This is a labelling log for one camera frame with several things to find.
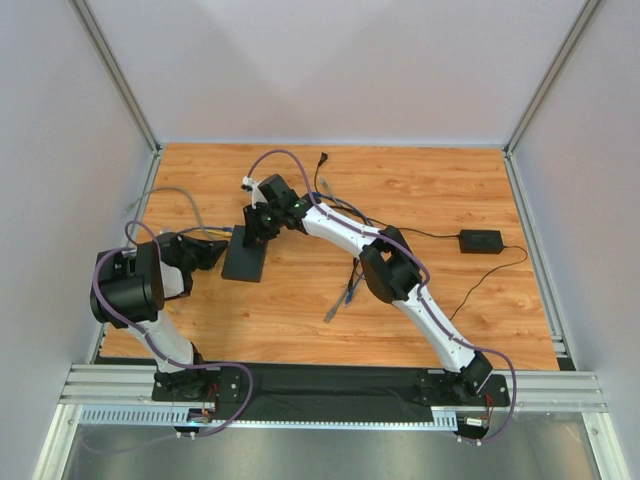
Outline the black power adapter brick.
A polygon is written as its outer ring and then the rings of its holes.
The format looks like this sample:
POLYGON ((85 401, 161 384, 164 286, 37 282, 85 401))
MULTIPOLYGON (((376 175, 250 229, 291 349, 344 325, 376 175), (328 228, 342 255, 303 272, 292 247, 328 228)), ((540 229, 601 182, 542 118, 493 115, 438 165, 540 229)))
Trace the black power adapter brick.
POLYGON ((464 254, 500 254, 505 248, 499 230, 462 229, 457 238, 464 254))

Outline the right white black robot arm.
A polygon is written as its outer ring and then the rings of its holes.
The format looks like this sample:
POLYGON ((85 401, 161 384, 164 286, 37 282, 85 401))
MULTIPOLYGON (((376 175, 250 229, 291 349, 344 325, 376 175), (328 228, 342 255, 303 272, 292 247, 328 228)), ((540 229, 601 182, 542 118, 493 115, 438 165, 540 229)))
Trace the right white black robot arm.
POLYGON ((453 375, 456 394, 465 398, 480 393, 493 367, 432 298, 428 271, 398 229, 359 223, 311 193, 300 197, 278 174, 261 182, 246 176, 242 189, 251 194, 251 204, 244 208, 246 243, 265 243, 286 227, 347 251, 359 260, 370 292, 403 312, 422 332, 444 370, 453 375))

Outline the black network switch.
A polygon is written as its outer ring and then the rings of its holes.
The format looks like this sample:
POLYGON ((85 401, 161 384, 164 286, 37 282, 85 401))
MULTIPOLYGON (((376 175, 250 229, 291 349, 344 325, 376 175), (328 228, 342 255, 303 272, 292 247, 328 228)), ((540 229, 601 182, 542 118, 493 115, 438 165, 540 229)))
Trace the black network switch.
POLYGON ((265 243, 244 245, 245 227, 235 225, 221 276, 225 280, 259 283, 266 257, 265 243))

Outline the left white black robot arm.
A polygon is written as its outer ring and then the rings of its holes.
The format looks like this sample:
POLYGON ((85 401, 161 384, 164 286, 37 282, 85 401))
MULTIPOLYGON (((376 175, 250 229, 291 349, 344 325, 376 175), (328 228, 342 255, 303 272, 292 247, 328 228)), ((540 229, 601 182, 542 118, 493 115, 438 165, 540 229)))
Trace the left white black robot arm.
POLYGON ((228 245, 168 232, 132 250, 97 255, 91 311, 98 322, 129 332, 152 354, 155 400, 205 401, 213 389, 201 368, 202 355, 178 332, 166 303, 189 297, 193 273, 213 269, 228 245))

